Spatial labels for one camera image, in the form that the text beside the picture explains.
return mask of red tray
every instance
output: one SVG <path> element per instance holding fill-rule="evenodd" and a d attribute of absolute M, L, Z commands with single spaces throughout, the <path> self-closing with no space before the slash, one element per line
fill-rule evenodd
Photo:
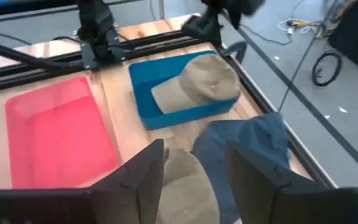
<path fill-rule="evenodd" d="M 85 77 L 7 101 L 13 189 L 77 187 L 118 163 Z"/>

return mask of wire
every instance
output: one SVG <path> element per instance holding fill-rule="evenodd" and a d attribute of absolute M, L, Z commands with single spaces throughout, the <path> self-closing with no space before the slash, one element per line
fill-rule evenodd
<path fill-rule="evenodd" d="M 126 36 L 124 36 L 124 35 L 118 33 L 117 31 L 116 31 L 116 34 L 117 34 L 117 36 L 121 37 L 122 39 L 126 40 L 129 44 L 132 45 L 132 48 L 130 48 L 130 49 L 128 49 L 128 50 L 135 50 L 136 46 L 135 46 L 135 44 L 134 44 L 131 40 L 129 40 Z"/>
<path fill-rule="evenodd" d="M 119 37 L 121 37 L 122 39 L 128 41 L 128 43 L 130 43 L 130 44 L 132 45 L 132 47 L 124 47 L 124 46 L 121 46 L 121 45 L 119 45 L 119 44 L 111 44 L 111 45 L 109 45 L 109 47 L 120 47 L 120 48 L 122 48 L 122 49 L 124 49 L 124 50 L 135 50 L 136 46 L 135 46 L 135 44 L 134 44 L 131 40 L 129 40 L 129 39 L 128 39 L 127 37 L 125 37 L 124 35 L 119 34 L 115 29 L 112 29 L 112 30 L 116 33 L 117 36 L 119 36 Z M 76 43 L 81 44 L 81 41 L 80 41 L 80 40 L 74 39 L 74 38 L 72 38 L 72 37 L 59 36 L 59 37 L 53 38 L 53 40 L 64 40 L 64 39 L 72 40 L 72 41 L 74 41 L 74 42 L 76 42 Z"/>
<path fill-rule="evenodd" d="M 321 22 L 321 21 L 311 22 L 311 21 L 304 21 L 303 19 L 293 18 L 293 19 L 286 19 L 284 21 L 279 22 L 277 24 L 277 27 L 282 31 L 288 32 L 290 28 L 286 29 L 286 28 L 283 27 L 283 24 L 287 25 L 288 22 L 304 22 L 304 23 L 314 23 L 314 24 L 316 24 L 315 26 L 305 26 L 305 27 L 303 27 L 301 29 L 301 32 L 300 32 L 301 34 L 305 34 L 305 33 L 309 32 L 311 30 L 313 32 L 317 33 L 318 30 L 319 30 L 319 27 L 323 25 L 323 22 Z"/>
<path fill-rule="evenodd" d="M 283 42 L 279 42 L 279 41 L 276 41 L 276 40 L 271 40 L 271 39 L 268 39 L 266 37 L 263 37 L 261 36 L 260 34 L 256 33 L 255 31 L 253 31 L 249 26 L 247 25 L 244 25 L 244 24 L 240 24 L 240 26 L 242 27 L 245 27 L 247 30 L 249 30 L 249 32 L 251 32 L 252 34 L 258 36 L 259 38 L 261 38 L 262 40 L 266 41 L 266 42 L 270 42 L 270 43 L 274 43 L 274 44 L 279 44 L 279 45 L 287 45 L 287 44 L 290 44 L 292 43 L 292 37 L 291 37 L 291 34 L 287 34 L 287 37 L 288 37 L 288 41 L 283 43 Z"/>
<path fill-rule="evenodd" d="M 155 18 L 155 14 L 154 14 L 153 0 L 149 0 L 149 3 L 150 3 L 150 11 L 152 13 L 153 20 L 156 21 L 157 19 Z"/>
<path fill-rule="evenodd" d="M 17 37 L 13 37 L 13 36 L 11 36 L 11 35 L 7 35 L 7 34 L 2 34 L 2 33 L 0 33 L 0 36 L 1 36 L 1 37 L 5 37 L 5 38 L 8 38 L 8 39 L 16 40 L 16 41 L 18 41 L 18 42 L 22 42 L 23 44 L 26 44 L 26 45 L 32 45 L 30 42 L 27 42 L 27 41 L 25 41 L 25 40 L 19 39 L 19 38 L 17 38 Z"/>
<path fill-rule="evenodd" d="M 336 5 L 337 2 L 338 2 L 338 0 L 335 0 L 335 1 L 334 1 L 334 4 L 329 8 L 329 10 L 328 10 L 328 12 L 327 12 L 327 14 L 326 14 L 326 16 L 325 16 L 325 18 L 324 18 L 323 21 L 326 21 L 326 20 L 328 19 L 328 17 L 331 15 L 331 13 L 333 13 L 334 8 L 335 8 L 335 5 Z M 291 83 L 288 85 L 288 88 L 287 88 L 287 90 L 286 90 L 285 93 L 284 93 L 283 100 L 281 101 L 280 106 L 278 107 L 278 112 L 280 112 L 280 111 L 282 110 L 282 108 L 283 108 L 283 106 L 284 106 L 284 102 L 285 102 L 285 100 L 287 99 L 288 93 L 289 93 L 290 90 L 292 89 L 293 81 L 295 80 L 296 76 L 299 74 L 299 69 L 300 69 L 301 66 L 303 65 L 303 61 L 305 60 L 307 54 L 309 53 L 309 51 L 310 51 L 310 49 L 311 49 L 311 46 L 314 44 L 314 42 L 315 42 L 315 40 L 316 40 L 317 38 L 318 38 L 318 34 L 315 34 L 313 40 L 311 40 L 311 42 L 310 42 L 308 48 L 306 48 L 304 54 L 302 55 L 302 58 L 301 58 L 301 60 L 299 61 L 298 66 L 297 66 L 297 68 L 296 68 L 296 70 L 295 70 L 295 72 L 294 72 L 294 74 L 293 74 L 293 76 L 292 76 L 292 78 L 291 78 Z"/>
<path fill-rule="evenodd" d="M 55 38 L 53 38 L 52 40 L 72 40 L 72 41 L 74 41 L 74 42 L 77 42 L 77 43 L 81 43 L 81 41 L 79 41 L 79 40 L 77 40 L 77 39 L 74 39 L 74 38 L 72 38 L 72 37 L 66 37 L 66 36 L 59 36 L 59 37 L 55 37 Z"/>
<path fill-rule="evenodd" d="M 306 0 L 301 0 L 300 2 L 298 2 L 298 4 L 296 4 L 296 5 L 293 7 L 293 9 L 292 9 L 292 11 L 291 11 L 291 17 L 295 17 L 295 11 L 296 11 L 297 7 L 300 6 L 300 4 L 302 4 L 302 3 L 305 2 L 305 1 L 306 1 Z"/>
<path fill-rule="evenodd" d="M 160 18 L 165 19 L 165 3 L 164 0 L 159 0 L 158 4 L 160 6 Z"/>
<path fill-rule="evenodd" d="M 320 82 L 319 78 L 320 78 L 320 73 L 321 73 L 322 69 L 321 68 L 317 69 L 317 66 L 320 64 L 320 61 L 322 61 L 322 59 L 324 59 L 325 57 L 328 57 L 328 56 L 332 56 L 332 57 L 336 58 L 336 60 L 337 60 L 336 68 L 335 68 L 335 71 L 334 71 L 332 77 L 328 81 Z M 321 87 L 328 86 L 328 84 L 333 82 L 338 77 L 339 73 L 341 72 L 341 68 L 342 68 L 341 54 L 336 50 L 328 50 L 327 52 L 322 54 L 322 56 L 320 56 L 319 59 L 317 59 L 315 65 L 313 66 L 313 69 L 311 72 L 311 80 L 313 81 L 313 83 L 316 86 L 321 86 Z"/>

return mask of cap brim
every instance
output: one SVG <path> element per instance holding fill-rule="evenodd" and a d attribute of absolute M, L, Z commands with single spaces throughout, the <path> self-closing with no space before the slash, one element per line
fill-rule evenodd
<path fill-rule="evenodd" d="M 173 77 L 152 88 L 155 102 L 163 114 L 197 107 L 180 86 L 178 77 Z"/>

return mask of beige cap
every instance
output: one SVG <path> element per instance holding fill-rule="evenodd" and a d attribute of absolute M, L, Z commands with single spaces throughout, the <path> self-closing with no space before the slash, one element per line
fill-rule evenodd
<path fill-rule="evenodd" d="M 200 55 L 189 61 L 179 76 L 152 88 L 164 113 L 230 100 L 239 95 L 239 78 L 220 56 Z"/>
<path fill-rule="evenodd" d="M 211 182 L 195 156 L 170 149 L 156 224 L 219 224 Z"/>

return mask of dark blue cloth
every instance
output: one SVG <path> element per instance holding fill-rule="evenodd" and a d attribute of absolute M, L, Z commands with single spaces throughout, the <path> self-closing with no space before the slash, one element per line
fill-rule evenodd
<path fill-rule="evenodd" d="M 240 218 L 227 180 L 224 164 L 226 140 L 253 149 L 289 169 L 287 134 L 279 113 L 265 114 L 250 120 L 212 121 L 196 139 L 192 154 L 204 167 L 218 200 L 221 224 Z"/>

